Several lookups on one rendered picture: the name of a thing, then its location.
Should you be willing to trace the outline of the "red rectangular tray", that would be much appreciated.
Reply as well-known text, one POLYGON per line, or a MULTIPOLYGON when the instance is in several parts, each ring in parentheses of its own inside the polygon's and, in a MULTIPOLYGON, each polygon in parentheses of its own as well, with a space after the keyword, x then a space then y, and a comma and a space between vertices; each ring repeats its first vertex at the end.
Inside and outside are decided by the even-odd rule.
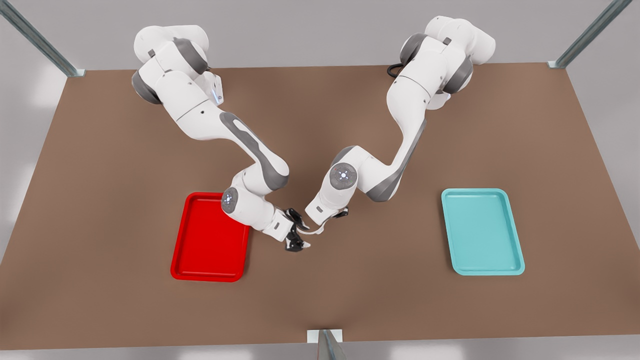
POLYGON ((233 283, 242 278, 250 227, 222 210, 222 196, 186 197, 170 266, 174 279, 233 283))

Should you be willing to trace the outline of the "teal rectangular tray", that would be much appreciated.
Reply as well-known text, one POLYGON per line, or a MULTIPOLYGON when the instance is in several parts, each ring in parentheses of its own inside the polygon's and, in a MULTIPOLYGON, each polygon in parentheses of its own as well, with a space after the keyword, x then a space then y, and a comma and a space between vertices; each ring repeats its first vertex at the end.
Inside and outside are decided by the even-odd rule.
POLYGON ((452 268, 461 276, 519 276, 526 265, 509 197, 497 187, 441 193, 452 268))

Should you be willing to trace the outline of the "silver frame post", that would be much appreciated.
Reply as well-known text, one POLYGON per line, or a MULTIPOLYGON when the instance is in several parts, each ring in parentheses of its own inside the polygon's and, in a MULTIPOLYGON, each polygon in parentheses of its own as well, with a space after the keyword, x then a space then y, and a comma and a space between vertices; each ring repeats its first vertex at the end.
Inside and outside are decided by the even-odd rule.
POLYGON ((41 52, 46 59, 62 71, 66 77, 79 78, 86 75, 85 69, 79 69, 73 66, 9 0, 0 0, 0 15, 41 52))
POLYGON ((546 62, 548 68, 566 69, 633 1, 612 0, 558 59, 546 62))
POLYGON ((317 344, 317 360, 347 360, 341 347, 342 329, 311 329, 306 337, 307 343, 317 344))

